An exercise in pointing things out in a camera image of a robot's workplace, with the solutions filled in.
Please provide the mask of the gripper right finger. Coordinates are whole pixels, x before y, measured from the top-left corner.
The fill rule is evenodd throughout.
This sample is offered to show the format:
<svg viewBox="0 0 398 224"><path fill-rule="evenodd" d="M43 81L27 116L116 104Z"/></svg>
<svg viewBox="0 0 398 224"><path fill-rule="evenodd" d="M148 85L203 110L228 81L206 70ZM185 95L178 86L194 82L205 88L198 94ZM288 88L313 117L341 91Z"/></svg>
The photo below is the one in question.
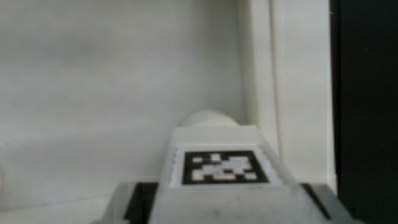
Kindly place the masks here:
<svg viewBox="0 0 398 224"><path fill-rule="evenodd" d="M301 186L324 218L322 224L366 224L354 218L331 187L313 183L302 183Z"/></svg>

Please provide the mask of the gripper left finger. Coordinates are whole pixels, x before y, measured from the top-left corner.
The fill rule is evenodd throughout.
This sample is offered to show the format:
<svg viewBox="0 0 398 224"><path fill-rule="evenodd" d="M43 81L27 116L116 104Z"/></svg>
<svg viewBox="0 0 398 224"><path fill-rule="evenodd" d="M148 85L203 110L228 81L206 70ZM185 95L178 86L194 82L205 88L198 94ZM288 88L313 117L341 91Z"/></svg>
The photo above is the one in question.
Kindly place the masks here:
<svg viewBox="0 0 398 224"><path fill-rule="evenodd" d="M102 218L93 224L150 224L157 189L157 182L123 182Z"/></svg>

